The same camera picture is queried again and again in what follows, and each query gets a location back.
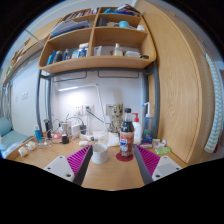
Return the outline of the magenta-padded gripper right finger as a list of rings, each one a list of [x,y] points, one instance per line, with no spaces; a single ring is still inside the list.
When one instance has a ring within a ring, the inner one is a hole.
[[[169,156],[160,157],[138,145],[134,146],[134,156],[145,185],[181,170],[181,167]]]

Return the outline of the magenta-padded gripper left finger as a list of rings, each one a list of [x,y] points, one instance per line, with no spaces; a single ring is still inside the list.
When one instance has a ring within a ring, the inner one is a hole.
[[[44,170],[81,186],[92,154],[92,146],[88,145],[67,157],[59,155]]]

